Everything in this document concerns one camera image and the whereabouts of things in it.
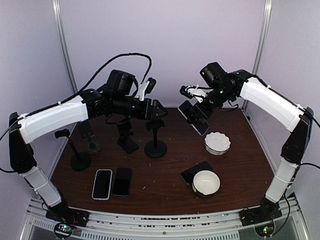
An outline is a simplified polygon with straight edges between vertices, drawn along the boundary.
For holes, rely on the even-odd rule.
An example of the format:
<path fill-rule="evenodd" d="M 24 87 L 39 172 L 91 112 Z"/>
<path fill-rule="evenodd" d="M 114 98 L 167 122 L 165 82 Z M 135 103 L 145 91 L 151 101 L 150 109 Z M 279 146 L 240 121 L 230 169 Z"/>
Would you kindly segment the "silver smartphone black screen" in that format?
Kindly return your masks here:
<path fill-rule="evenodd" d="M 193 127 L 193 129 L 200 135 L 203 136 L 209 129 L 208 122 L 201 116 L 192 110 L 192 104 L 185 100 L 179 107 L 179 112 L 186 119 L 187 123 Z"/>

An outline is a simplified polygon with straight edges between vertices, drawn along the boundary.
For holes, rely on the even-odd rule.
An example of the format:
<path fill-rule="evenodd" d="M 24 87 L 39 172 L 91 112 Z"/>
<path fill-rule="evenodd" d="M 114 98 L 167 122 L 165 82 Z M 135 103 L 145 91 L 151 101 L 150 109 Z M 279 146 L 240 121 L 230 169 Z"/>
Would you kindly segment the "black round-base clamp phone stand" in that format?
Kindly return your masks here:
<path fill-rule="evenodd" d="M 152 131 L 153 140 L 148 141 L 144 146 L 144 153 L 150 158 L 161 158 L 167 153 L 167 145 L 158 139 L 158 130 L 165 126 L 162 119 L 152 120 L 145 123 L 148 132 Z"/>

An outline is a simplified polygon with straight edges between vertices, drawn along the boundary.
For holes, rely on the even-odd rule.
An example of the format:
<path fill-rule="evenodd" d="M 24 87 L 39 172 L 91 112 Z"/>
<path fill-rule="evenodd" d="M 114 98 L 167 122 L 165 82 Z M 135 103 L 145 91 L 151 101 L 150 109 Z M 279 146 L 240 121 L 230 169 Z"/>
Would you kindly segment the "white-cased smartphone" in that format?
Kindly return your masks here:
<path fill-rule="evenodd" d="M 113 171 L 111 169 L 98 169 L 95 174 L 92 199 L 107 201 L 110 198 Z"/>

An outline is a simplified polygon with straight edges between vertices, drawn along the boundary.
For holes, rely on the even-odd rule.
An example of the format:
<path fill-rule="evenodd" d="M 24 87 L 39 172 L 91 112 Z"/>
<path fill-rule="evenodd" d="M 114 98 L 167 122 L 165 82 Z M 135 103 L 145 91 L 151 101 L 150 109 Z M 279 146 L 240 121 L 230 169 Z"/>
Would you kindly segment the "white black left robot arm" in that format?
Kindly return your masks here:
<path fill-rule="evenodd" d="M 13 112 L 9 117 L 8 146 L 10 166 L 21 175 L 31 188 L 40 196 L 52 214 L 61 222 L 72 218 L 63 194 L 49 180 L 39 167 L 35 158 L 35 144 L 56 130 L 72 124 L 113 114 L 124 119 L 118 125 L 127 126 L 131 119 L 156 121 L 168 112 L 158 100 L 147 98 L 156 85 L 153 78 L 144 80 L 137 91 L 129 95 L 132 84 L 137 80 L 134 75 L 112 70 L 107 82 L 98 89 L 83 89 L 66 100 L 30 113 L 18 115 Z"/>

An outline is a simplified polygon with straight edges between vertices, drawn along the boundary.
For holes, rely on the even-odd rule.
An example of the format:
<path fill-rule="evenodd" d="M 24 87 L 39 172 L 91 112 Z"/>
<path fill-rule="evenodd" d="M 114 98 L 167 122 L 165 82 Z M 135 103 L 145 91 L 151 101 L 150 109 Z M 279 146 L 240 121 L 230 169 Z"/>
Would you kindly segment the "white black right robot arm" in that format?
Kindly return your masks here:
<path fill-rule="evenodd" d="M 256 210 L 258 219 L 266 221 L 276 212 L 279 201 L 295 180 L 310 142 L 314 112 L 289 100 L 259 76 L 244 69 L 226 72 L 217 62 L 212 62 L 199 74 L 206 87 L 188 85 L 180 90 L 189 98 L 196 98 L 196 103 L 186 114 L 189 124 L 204 124 L 225 102 L 242 98 L 258 108 L 272 123 L 277 123 L 276 130 L 283 134 L 280 137 L 271 124 L 265 127 L 275 137 L 276 143 L 283 141 L 278 148 L 280 160 L 274 177 Z"/>

